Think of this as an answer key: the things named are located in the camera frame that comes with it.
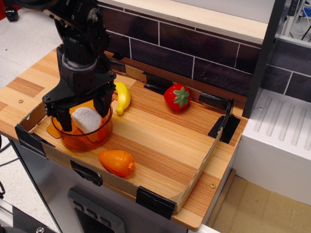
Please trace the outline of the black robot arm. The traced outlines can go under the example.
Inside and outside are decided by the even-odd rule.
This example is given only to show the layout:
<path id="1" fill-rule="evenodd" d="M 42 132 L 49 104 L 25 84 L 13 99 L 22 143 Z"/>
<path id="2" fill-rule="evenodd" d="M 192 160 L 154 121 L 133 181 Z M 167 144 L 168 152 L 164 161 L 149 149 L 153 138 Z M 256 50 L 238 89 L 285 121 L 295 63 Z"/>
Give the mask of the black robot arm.
<path id="1" fill-rule="evenodd" d="M 115 91 L 116 74 L 104 51 L 110 35 L 95 0 L 15 0 L 13 4 L 42 11 L 54 19 L 62 44 L 57 48 L 60 75 L 58 85 L 42 101 L 45 112 L 55 117 L 62 128 L 72 130 L 70 108 L 89 100 L 106 116 Z"/>

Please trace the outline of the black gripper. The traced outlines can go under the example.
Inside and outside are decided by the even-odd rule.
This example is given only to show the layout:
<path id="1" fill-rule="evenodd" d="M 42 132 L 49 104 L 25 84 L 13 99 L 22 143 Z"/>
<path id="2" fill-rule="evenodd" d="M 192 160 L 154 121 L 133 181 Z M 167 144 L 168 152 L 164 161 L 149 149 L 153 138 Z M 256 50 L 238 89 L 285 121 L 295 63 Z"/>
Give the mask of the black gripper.
<path id="1" fill-rule="evenodd" d="M 63 54 L 57 55 L 60 81 L 42 101 L 46 104 L 45 113 L 57 116 L 66 132 L 71 132 L 69 109 L 93 100 L 95 110 L 106 116 L 110 109 L 116 75 L 110 72 L 110 61 L 102 54 L 86 65 L 74 63 Z"/>

